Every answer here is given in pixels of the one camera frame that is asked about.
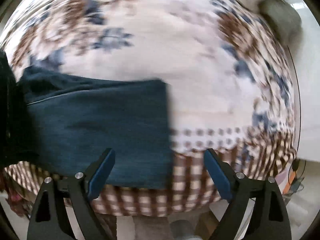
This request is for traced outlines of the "dark blue denim pants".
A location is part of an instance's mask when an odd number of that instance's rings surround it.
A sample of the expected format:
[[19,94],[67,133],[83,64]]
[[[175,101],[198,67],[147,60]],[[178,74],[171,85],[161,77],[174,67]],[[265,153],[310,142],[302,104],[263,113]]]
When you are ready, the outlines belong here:
[[27,160],[71,176],[116,153],[106,183],[162,190],[172,174],[166,85],[111,81],[28,67],[18,82],[26,108]]

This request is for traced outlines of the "brown checkered bed sheet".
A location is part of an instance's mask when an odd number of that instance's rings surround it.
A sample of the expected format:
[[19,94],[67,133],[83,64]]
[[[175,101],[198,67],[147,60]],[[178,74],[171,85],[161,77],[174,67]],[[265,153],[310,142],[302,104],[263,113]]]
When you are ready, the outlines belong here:
[[294,135],[288,128],[267,131],[251,126],[173,131],[174,167],[167,189],[106,185],[93,200],[93,210],[114,216],[165,217],[204,207],[220,199],[203,165],[205,148],[213,148],[235,172],[263,180],[281,174],[295,159]]

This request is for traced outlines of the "floral fleece blanket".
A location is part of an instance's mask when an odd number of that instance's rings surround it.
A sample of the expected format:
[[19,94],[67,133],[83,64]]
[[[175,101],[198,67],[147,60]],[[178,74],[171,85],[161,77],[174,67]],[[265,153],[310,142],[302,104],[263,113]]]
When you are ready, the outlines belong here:
[[296,156],[284,51],[238,0],[22,0],[1,48],[16,76],[35,65],[95,79],[162,79],[177,153]]

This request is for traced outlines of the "grey pillow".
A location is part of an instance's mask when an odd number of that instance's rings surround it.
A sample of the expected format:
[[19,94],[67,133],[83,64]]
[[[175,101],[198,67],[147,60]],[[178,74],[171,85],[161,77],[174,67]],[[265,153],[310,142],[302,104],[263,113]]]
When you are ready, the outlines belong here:
[[259,10],[282,46],[287,46],[301,29],[300,15],[284,0],[265,0]]

